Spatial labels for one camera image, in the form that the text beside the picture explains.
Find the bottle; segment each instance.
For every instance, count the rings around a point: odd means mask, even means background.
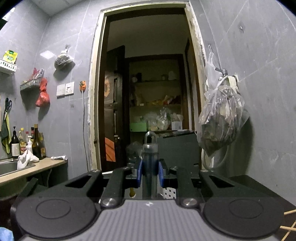
[[[13,136],[11,138],[11,153],[14,159],[17,159],[20,155],[20,142],[17,138],[17,132],[15,130],[15,126],[13,127]]]
[[[29,142],[29,132],[28,131],[26,131],[26,142],[27,142],[27,144],[28,144],[28,142]]]
[[[24,128],[21,128],[20,129],[20,154],[24,154],[24,152],[26,151],[26,145],[27,145],[27,142],[26,142],[26,136],[25,136],[25,133],[24,133]]]
[[[45,158],[46,157],[46,151],[45,151],[44,137],[43,137],[42,132],[39,133],[39,139],[41,141],[41,156],[43,158]]]
[[[33,142],[34,141],[34,136],[35,136],[34,127],[31,127],[31,136],[32,136],[31,141]]]
[[[31,136],[28,136],[28,138],[29,138],[29,141],[28,141],[28,145],[26,146],[26,150],[29,150],[30,152],[33,153],[33,151],[32,151],[33,142],[31,141]]]
[[[41,155],[41,141],[39,139],[39,132],[38,132],[38,124],[34,124],[34,141],[32,144],[32,151],[33,151],[33,155],[38,157],[39,160],[42,160],[43,157]]]

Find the scissors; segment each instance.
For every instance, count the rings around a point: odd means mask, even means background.
[[[5,99],[5,115],[4,115],[4,120],[6,119],[7,113],[9,111],[9,109],[11,109],[12,107],[12,101],[9,100],[8,98]]]

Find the silver screw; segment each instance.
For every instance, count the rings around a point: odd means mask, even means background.
[[[102,204],[104,204],[106,207],[113,207],[117,204],[117,202],[114,198],[106,198],[102,201]]]
[[[196,199],[194,198],[186,198],[183,200],[183,204],[187,207],[191,207],[197,204]]]

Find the sink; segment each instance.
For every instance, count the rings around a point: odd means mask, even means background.
[[[17,159],[11,159],[8,161],[0,162],[0,177],[14,172],[18,172],[30,167],[34,167],[34,164],[28,163],[28,165],[22,169],[17,169]]]

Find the dark wooden door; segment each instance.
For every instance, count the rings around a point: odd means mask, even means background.
[[[102,171],[125,166],[123,76],[125,46],[107,52],[104,89],[104,124],[106,158]]]

